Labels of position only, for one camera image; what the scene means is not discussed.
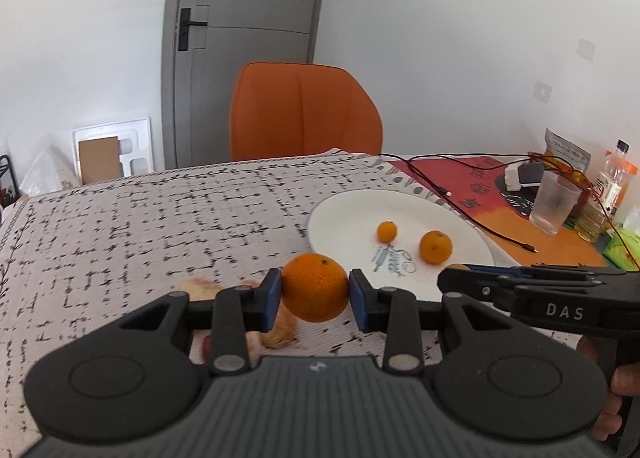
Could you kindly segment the person's right hand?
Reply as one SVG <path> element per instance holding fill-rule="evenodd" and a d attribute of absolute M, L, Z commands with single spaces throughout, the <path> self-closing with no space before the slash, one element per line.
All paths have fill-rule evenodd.
<path fill-rule="evenodd" d="M 616 434 L 626 422 L 627 416 L 622 415 L 624 400 L 639 396 L 639 338 L 631 338 L 628 346 L 636 359 L 618 366 L 612 374 L 604 407 L 591 431 L 599 442 Z"/>

